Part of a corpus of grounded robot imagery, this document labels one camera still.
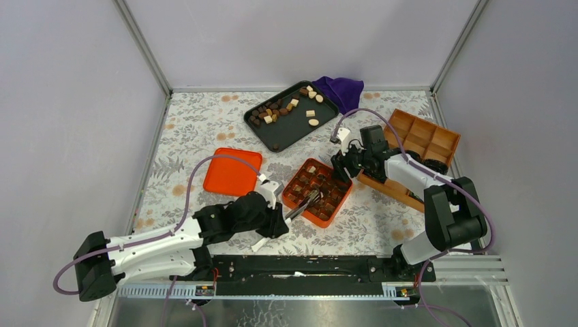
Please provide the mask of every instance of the orange tray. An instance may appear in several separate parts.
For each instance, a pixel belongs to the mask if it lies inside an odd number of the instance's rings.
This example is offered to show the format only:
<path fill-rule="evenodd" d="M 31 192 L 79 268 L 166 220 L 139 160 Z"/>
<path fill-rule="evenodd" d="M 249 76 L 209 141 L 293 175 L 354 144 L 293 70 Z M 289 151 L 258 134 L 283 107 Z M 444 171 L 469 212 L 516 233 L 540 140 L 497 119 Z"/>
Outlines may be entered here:
<path fill-rule="evenodd" d="M 331 178 L 333 169 L 309 158 L 299 168 L 287 187 L 283 190 L 283 203 L 294 209 L 307 194 L 315 187 L 319 187 L 325 195 L 323 200 L 301 214 L 321 228 L 327 228 L 351 192 L 351 181 L 343 183 Z"/>
<path fill-rule="evenodd" d="M 215 154 L 238 157 L 257 170 L 261 169 L 263 161 L 260 153 L 245 150 L 218 148 Z M 217 158 L 211 160 L 202 187 L 208 192 L 227 196 L 244 196 L 255 189 L 256 181 L 257 174 L 244 163 L 228 158 Z"/>

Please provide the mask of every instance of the floral tablecloth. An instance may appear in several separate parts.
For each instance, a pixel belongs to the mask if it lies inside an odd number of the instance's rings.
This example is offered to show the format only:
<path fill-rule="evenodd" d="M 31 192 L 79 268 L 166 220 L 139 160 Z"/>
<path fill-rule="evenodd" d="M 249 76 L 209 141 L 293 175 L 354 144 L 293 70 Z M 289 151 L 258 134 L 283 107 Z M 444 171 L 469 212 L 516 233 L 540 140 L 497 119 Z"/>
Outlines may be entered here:
<path fill-rule="evenodd" d="M 242 115 L 273 95 L 272 92 L 175 93 L 134 222 L 135 232 L 176 223 L 181 218 L 192 168 L 217 148 L 261 153 L 261 172 L 285 185 L 309 157 L 331 166 L 329 160 L 338 148 L 329 142 L 329 135 L 337 119 L 280 153 L 270 152 L 255 137 Z M 360 107 L 377 110 L 385 117 L 399 108 L 433 121 L 424 91 L 364 92 Z M 375 124 L 383 125 L 368 112 L 344 121 L 344 127 L 358 138 L 361 127 Z M 208 164 L 201 167 L 193 180 L 189 213 L 233 200 L 203 190 L 208 167 Z M 349 198 L 328 228 L 319 228 L 304 218 L 296 219 L 288 234 L 268 242 L 257 254 L 390 255 L 393 247 L 421 233 L 423 228 L 422 213 L 354 180 Z M 240 233 L 226 243 L 211 245 L 209 250 L 212 254 L 253 254 L 250 246 L 259 239 L 255 232 Z"/>

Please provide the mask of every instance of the white wall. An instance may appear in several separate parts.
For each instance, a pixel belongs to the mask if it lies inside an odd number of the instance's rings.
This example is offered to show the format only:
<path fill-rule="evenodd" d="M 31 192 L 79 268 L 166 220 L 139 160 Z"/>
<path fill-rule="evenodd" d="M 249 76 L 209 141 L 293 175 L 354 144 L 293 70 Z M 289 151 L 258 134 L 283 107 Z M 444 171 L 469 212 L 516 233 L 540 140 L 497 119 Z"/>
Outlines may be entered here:
<path fill-rule="evenodd" d="M 430 85 L 476 0 L 129 0 L 175 88 Z"/>
<path fill-rule="evenodd" d="M 578 2 L 491 1 L 442 86 L 527 327 L 578 326 Z"/>
<path fill-rule="evenodd" d="M 0 326 L 84 326 L 93 303 L 52 278 L 87 234 L 124 233 L 164 96 L 111 1 L 0 15 Z"/>

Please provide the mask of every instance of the purple cloth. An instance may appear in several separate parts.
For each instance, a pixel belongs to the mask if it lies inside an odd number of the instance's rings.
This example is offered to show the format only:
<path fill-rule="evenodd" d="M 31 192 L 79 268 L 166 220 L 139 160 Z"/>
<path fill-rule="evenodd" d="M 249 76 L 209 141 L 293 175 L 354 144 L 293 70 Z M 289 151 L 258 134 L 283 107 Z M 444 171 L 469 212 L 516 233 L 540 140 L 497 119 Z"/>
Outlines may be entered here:
<path fill-rule="evenodd" d="M 340 113 L 345 114 L 359 108 L 359 97 L 363 91 L 362 80 L 350 80 L 342 77 L 332 79 L 323 76 L 313 81 L 313 85 L 320 89 L 334 104 L 337 104 Z"/>

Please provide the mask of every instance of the black round object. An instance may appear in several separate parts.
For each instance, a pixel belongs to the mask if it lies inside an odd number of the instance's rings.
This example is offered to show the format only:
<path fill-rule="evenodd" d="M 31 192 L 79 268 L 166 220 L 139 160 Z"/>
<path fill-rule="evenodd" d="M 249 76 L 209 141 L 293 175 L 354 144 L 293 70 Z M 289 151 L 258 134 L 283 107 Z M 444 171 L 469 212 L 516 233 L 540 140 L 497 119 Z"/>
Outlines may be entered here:
<path fill-rule="evenodd" d="M 410 157 L 411 157 L 413 160 L 421 163 L 421 156 L 420 156 L 417 152 L 411 151 L 411 150 L 407 150 L 406 153 L 409 154 Z"/>
<path fill-rule="evenodd" d="M 447 174 L 449 170 L 448 165 L 435 159 L 426 159 L 423 161 L 423 165 L 442 175 Z"/>

